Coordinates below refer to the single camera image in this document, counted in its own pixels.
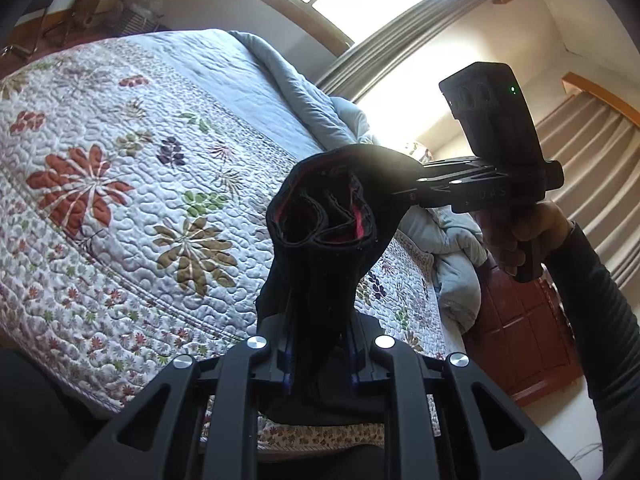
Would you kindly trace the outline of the person's right hand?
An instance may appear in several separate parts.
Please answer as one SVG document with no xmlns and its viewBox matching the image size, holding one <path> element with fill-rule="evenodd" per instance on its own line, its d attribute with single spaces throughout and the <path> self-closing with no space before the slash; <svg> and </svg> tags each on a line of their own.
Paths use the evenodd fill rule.
<svg viewBox="0 0 640 480">
<path fill-rule="evenodd" d="M 526 209 L 515 220 L 509 219 L 509 211 L 501 208 L 475 211 L 472 217 L 480 226 L 485 244 L 499 268 L 511 276 L 515 276 L 526 261 L 525 252 L 518 244 L 534 240 L 543 259 L 559 248 L 574 228 L 574 223 L 552 200 Z"/>
</svg>

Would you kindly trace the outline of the dark-sleeved right forearm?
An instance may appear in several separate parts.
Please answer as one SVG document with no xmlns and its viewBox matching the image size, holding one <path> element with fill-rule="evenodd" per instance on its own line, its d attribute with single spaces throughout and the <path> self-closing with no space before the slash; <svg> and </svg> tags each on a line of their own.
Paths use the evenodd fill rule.
<svg viewBox="0 0 640 480">
<path fill-rule="evenodd" d="M 597 414 L 605 479 L 639 477 L 639 325 L 579 226 L 544 259 Z"/>
</svg>

